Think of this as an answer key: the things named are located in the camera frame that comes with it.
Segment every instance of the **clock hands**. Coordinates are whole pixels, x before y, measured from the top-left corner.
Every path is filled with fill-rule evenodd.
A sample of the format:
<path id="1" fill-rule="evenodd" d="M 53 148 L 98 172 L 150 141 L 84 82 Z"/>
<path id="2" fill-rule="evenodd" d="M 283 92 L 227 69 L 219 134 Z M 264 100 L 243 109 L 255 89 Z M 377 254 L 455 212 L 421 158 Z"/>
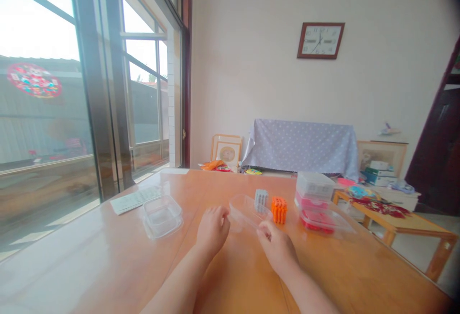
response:
<path id="1" fill-rule="evenodd" d="M 320 43 L 321 43 L 321 32 L 320 32 L 320 40 L 319 40 L 318 43 L 316 44 L 315 48 L 312 49 L 311 51 L 313 52 L 313 51 L 318 47 L 318 45 L 319 45 Z"/>

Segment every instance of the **wooden table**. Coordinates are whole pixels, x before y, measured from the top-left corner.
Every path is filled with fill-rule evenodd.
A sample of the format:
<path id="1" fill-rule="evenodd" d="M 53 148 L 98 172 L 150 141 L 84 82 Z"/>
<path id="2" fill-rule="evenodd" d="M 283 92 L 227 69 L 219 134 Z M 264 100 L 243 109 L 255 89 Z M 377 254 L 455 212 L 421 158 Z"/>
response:
<path id="1" fill-rule="evenodd" d="M 204 210 L 266 189 L 288 202 L 302 267 L 342 313 L 439 313 L 449 297 L 368 231 L 334 239 L 307 232 L 294 207 L 295 180 L 191 170 L 157 174 L 127 191 L 162 186 L 183 209 L 176 233 L 149 240 L 141 210 L 117 216 L 106 202 L 0 264 L 0 312 L 139 313 L 192 247 Z M 254 232 L 230 233 L 198 292 L 196 313 L 298 313 Z"/>
<path id="2" fill-rule="evenodd" d="M 349 201 L 350 197 L 345 192 L 336 190 L 333 202 L 337 204 L 340 199 Z M 398 233 L 439 237 L 441 241 L 425 272 L 425 275 L 432 281 L 436 282 L 438 280 L 457 242 L 458 236 L 456 234 L 414 213 L 406 218 L 395 218 L 369 210 L 365 205 L 357 202 L 354 202 L 352 205 L 365 215 L 363 221 L 365 228 L 369 227 L 371 221 L 375 221 L 386 229 L 383 236 L 383 243 L 389 247 L 393 244 L 394 238 Z"/>

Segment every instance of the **clock face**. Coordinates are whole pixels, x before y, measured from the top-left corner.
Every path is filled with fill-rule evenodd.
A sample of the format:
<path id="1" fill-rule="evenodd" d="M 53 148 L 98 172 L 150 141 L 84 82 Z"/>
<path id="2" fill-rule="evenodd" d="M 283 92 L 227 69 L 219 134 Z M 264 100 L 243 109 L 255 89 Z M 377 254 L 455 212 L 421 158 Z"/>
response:
<path id="1" fill-rule="evenodd" d="M 334 55 L 342 26 L 309 25 L 303 40 L 303 55 Z"/>

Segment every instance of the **hand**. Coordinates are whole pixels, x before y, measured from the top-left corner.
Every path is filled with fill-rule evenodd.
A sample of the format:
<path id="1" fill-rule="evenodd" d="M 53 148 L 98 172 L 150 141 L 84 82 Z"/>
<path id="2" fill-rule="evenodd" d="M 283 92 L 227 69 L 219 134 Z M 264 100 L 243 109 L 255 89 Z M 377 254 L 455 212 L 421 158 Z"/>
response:
<path id="1" fill-rule="evenodd" d="M 196 247 L 206 258 L 212 258 L 220 251 L 227 240 L 230 221 L 229 210 L 225 206 L 213 206 L 206 209 L 196 235 Z"/>
<path id="2" fill-rule="evenodd" d="M 270 265 L 281 279 L 292 270 L 300 268 L 296 249 L 289 235 L 279 230 L 272 221 L 261 222 L 257 235 Z"/>

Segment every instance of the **clear plastic container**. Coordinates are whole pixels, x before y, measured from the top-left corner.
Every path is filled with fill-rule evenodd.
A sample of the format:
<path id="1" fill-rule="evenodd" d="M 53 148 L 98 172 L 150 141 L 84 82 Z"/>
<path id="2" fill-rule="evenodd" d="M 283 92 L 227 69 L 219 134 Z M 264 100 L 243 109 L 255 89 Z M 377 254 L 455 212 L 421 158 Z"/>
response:
<path id="1" fill-rule="evenodd" d="M 300 198 L 330 201 L 335 182 L 321 173 L 297 173 L 296 190 Z"/>
<path id="2" fill-rule="evenodd" d="M 296 205 L 298 207 L 313 206 L 321 209 L 327 209 L 329 202 L 326 200 L 311 199 L 310 197 L 302 197 L 298 191 L 296 191 Z"/>
<path id="3" fill-rule="evenodd" d="M 260 222 L 273 220 L 272 212 L 265 206 L 256 204 L 254 199 L 244 194 L 238 194 L 230 199 L 230 229 L 234 232 L 245 226 L 256 230 Z"/>
<path id="4" fill-rule="evenodd" d="M 144 227 L 150 239 L 154 240 L 175 232 L 182 225 L 182 208 L 169 195 L 146 201 Z"/>
<path id="5" fill-rule="evenodd" d="M 299 211 L 302 225 L 307 230 L 325 235 L 355 232 L 346 219 L 333 210 L 303 207 Z"/>

